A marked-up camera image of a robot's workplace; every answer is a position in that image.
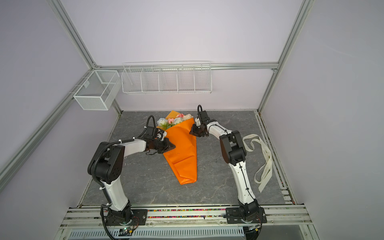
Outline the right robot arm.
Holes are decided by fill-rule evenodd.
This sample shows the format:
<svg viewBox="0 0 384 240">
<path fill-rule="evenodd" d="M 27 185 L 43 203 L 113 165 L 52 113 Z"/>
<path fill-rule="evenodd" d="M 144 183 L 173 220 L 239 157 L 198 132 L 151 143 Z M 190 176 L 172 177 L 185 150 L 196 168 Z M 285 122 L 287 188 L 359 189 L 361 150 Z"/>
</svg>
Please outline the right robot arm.
<svg viewBox="0 0 384 240">
<path fill-rule="evenodd" d="M 239 131 L 231 131 L 214 119 L 210 119 L 201 105 L 197 108 L 198 116 L 195 119 L 190 134 L 195 137 L 216 137 L 220 142 L 222 157 L 232 170 L 238 192 L 239 218 L 250 223 L 258 220 L 262 223 L 263 208 L 259 205 L 253 193 L 247 168 L 247 151 Z"/>
</svg>

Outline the orange wrapping paper sheet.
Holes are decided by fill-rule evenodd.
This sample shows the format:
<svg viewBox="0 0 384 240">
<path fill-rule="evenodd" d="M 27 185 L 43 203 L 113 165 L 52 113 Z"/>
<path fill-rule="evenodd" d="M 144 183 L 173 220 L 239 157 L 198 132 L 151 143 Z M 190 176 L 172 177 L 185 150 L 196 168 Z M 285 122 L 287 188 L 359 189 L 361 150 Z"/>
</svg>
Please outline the orange wrapping paper sheet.
<svg viewBox="0 0 384 240">
<path fill-rule="evenodd" d="M 166 130 L 166 137 L 175 148 L 163 155 L 180 185 L 194 183 L 198 178 L 197 140 L 190 134 L 194 123 L 194 118 L 190 117 Z"/>
</svg>

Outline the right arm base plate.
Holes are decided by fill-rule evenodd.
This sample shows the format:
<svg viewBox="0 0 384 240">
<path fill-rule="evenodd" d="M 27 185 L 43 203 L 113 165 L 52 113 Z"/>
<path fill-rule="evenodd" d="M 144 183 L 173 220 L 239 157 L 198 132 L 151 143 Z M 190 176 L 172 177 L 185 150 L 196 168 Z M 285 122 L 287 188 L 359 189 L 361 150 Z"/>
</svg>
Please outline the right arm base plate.
<svg viewBox="0 0 384 240">
<path fill-rule="evenodd" d="M 241 207 L 226 208 L 223 218 L 227 220 L 228 224 L 264 224 L 268 222 L 262 207 L 249 213 Z"/>
</svg>

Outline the cream fake rose stem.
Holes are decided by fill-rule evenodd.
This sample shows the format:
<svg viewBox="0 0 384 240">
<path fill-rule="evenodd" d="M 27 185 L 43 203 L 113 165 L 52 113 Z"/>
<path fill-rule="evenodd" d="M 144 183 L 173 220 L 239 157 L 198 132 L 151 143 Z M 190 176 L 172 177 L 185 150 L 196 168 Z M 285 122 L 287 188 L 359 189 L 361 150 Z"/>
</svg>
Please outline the cream fake rose stem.
<svg viewBox="0 0 384 240">
<path fill-rule="evenodd" d="M 183 120 L 186 121 L 186 120 L 189 120 L 189 119 L 192 119 L 193 116 L 191 114 L 187 114 L 187 115 L 184 115 L 183 116 Z"/>
</svg>

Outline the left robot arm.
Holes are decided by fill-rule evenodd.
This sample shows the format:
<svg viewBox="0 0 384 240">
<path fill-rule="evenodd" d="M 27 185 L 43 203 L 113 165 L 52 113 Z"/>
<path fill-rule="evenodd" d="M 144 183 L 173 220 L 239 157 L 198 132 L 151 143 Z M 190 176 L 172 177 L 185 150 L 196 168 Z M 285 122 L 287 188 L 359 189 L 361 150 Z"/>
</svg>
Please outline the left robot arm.
<svg viewBox="0 0 384 240">
<path fill-rule="evenodd" d="M 121 183 L 124 158 L 136 153 L 148 155 L 150 150 L 164 154 L 175 148 L 167 138 L 167 133 L 156 127 L 152 115 L 147 118 L 144 130 L 138 137 L 99 144 L 88 166 L 88 174 L 100 186 L 108 201 L 107 205 L 101 207 L 101 216 L 108 226 L 140 223 L 140 218 L 131 210 L 131 203 Z"/>
</svg>

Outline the white fake rose stem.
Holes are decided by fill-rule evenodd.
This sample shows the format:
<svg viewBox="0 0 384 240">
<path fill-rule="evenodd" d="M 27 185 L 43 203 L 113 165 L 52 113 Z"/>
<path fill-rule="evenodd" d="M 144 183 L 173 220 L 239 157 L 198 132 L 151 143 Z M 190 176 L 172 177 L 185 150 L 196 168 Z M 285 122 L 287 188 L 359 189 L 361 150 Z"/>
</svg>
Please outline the white fake rose stem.
<svg viewBox="0 0 384 240">
<path fill-rule="evenodd" d="M 165 118 L 159 118 L 158 120 L 157 120 L 157 125 L 158 125 L 158 127 L 161 127 L 161 128 L 167 128 L 167 125 L 168 125 L 168 120 L 167 119 L 165 119 Z"/>
</svg>

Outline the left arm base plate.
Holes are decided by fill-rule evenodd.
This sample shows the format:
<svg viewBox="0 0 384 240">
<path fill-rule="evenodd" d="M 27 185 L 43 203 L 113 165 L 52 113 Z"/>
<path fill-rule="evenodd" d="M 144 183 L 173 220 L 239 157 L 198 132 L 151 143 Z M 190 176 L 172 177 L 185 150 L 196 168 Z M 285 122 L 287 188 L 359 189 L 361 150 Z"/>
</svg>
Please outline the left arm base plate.
<svg viewBox="0 0 384 240">
<path fill-rule="evenodd" d="M 113 211 L 108 209 L 105 216 L 106 226 L 143 226 L 146 224 L 147 209 L 133 209 L 126 211 Z"/>
</svg>

